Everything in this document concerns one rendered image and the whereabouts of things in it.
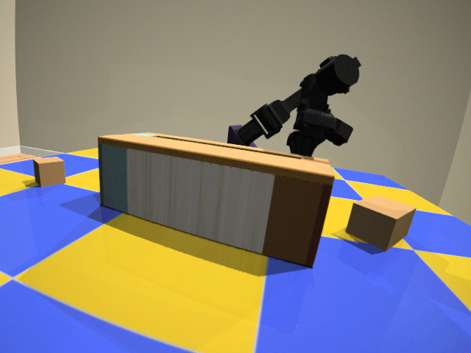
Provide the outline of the brown cube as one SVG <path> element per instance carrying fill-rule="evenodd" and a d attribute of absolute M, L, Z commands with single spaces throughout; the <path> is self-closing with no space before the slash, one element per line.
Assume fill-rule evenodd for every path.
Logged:
<path fill-rule="evenodd" d="M 65 184 L 65 163 L 59 157 L 33 160 L 35 181 L 41 187 Z"/>

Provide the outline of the long orange clear-fronted box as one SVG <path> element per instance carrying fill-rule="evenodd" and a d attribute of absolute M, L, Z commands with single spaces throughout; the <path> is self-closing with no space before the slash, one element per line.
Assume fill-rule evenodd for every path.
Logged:
<path fill-rule="evenodd" d="M 314 267 L 329 160 L 150 132 L 99 136 L 98 158 L 101 206 Z"/>

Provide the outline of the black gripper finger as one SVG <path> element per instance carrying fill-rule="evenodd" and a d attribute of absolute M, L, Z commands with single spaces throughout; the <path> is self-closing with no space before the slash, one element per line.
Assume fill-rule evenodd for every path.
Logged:
<path fill-rule="evenodd" d="M 320 143 L 327 140 L 326 137 L 309 134 L 303 131 L 295 131 L 294 132 L 294 144 L 296 154 L 300 154 L 302 156 L 312 157 L 314 149 Z"/>
<path fill-rule="evenodd" d="M 289 148 L 291 150 L 291 153 L 296 154 L 294 141 L 290 140 L 288 145 L 289 145 Z"/>

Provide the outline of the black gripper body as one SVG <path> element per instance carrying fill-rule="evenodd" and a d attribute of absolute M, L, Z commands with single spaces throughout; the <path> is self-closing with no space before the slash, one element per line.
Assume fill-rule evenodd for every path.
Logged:
<path fill-rule="evenodd" d="M 327 129 L 327 133 L 331 134 L 335 131 L 336 119 L 332 113 L 326 113 L 328 108 L 329 104 L 320 96 L 302 96 L 293 129 L 319 136 L 323 136 Z"/>

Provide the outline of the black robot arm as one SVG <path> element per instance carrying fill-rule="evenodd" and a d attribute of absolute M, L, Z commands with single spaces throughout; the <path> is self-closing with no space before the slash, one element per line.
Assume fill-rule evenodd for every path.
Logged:
<path fill-rule="evenodd" d="M 270 104 L 266 103 L 250 115 L 252 117 L 250 122 L 235 130 L 246 146 L 249 146 L 261 135 L 269 139 L 280 132 L 283 127 L 282 124 L 288 121 L 290 112 L 296 109 L 302 96 L 320 96 L 327 101 L 328 96 L 336 93 L 345 95 L 350 91 L 350 87 L 358 82 L 361 64 L 357 57 L 351 58 L 347 54 L 340 54 L 337 57 L 332 55 L 319 66 L 321 68 L 315 74 L 309 74 L 303 79 L 300 83 L 301 88 L 297 92 L 284 101 L 276 100 Z M 268 134 L 254 114 L 256 114 Z M 335 131 L 328 134 L 327 129 L 325 129 L 323 137 L 326 137 L 334 145 L 341 146 L 349 140 L 353 128 L 342 120 L 335 119 Z"/>

